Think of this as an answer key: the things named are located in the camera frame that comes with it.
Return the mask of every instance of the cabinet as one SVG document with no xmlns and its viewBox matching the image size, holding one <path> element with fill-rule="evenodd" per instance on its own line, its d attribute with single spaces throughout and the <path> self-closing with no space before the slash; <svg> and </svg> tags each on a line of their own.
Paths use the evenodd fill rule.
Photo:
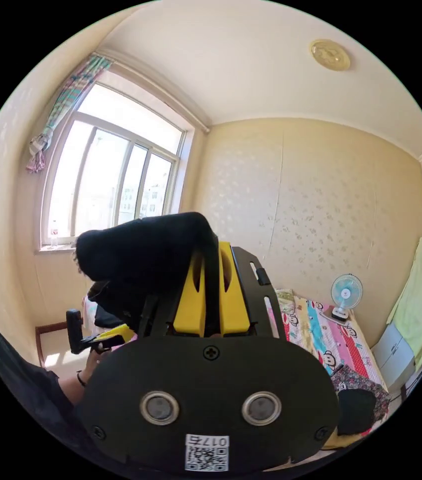
<svg viewBox="0 0 422 480">
<path fill-rule="evenodd" d="M 416 371 L 414 353 L 391 323 L 372 349 L 389 392 L 398 392 Z"/>
</svg>

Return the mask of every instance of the ceiling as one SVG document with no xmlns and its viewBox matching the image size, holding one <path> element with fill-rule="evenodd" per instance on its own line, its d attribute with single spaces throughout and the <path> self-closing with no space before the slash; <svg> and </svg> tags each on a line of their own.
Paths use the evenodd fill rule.
<svg viewBox="0 0 422 480">
<path fill-rule="evenodd" d="M 351 69 L 310 55 L 340 43 Z M 394 74 L 337 28 L 263 0 L 160 0 L 145 4 L 101 44 L 179 87 L 212 125 L 265 117 L 326 120 L 378 135 L 416 158 L 422 111 Z"/>
</svg>

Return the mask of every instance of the person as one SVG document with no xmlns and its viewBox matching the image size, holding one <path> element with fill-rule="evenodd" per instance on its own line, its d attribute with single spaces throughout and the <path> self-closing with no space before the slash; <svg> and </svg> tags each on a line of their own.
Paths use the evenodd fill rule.
<svg viewBox="0 0 422 480">
<path fill-rule="evenodd" d="M 135 477 L 141 469 L 105 456 L 94 445 L 74 412 L 84 395 L 86 383 L 108 354 L 91 350 L 82 372 L 59 378 L 23 359 L 0 333 L 0 378 L 34 420 L 62 444 L 108 471 L 123 477 Z"/>
</svg>

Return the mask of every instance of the hand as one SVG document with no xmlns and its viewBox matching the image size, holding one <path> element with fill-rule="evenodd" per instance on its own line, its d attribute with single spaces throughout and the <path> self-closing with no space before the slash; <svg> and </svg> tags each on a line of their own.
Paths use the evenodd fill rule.
<svg viewBox="0 0 422 480">
<path fill-rule="evenodd" d="M 103 360 L 106 356 L 108 356 L 110 353 L 111 353 L 110 351 L 104 351 L 104 352 L 99 354 L 96 350 L 91 349 L 91 351 L 89 352 L 89 356 L 87 358 L 87 361 L 86 361 L 86 367 L 79 374 L 81 380 L 84 383 L 88 383 L 88 381 L 91 378 L 91 375 L 93 374 L 94 370 L 99 365 L 99 362 L 101 360 Z"/>
</svg>

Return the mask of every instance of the ceiling light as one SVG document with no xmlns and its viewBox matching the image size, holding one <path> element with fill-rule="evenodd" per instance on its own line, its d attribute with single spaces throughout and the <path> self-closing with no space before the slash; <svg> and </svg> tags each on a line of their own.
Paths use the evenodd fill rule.
<svg viewBox="0 0 422 480">
<path fill-rule="evenodd" d="M 348 53 L 332 40 L 313 41 L 311 54 L 317 63 L 335 72 L 343 72 L 351 66 Z"/>
</svg>

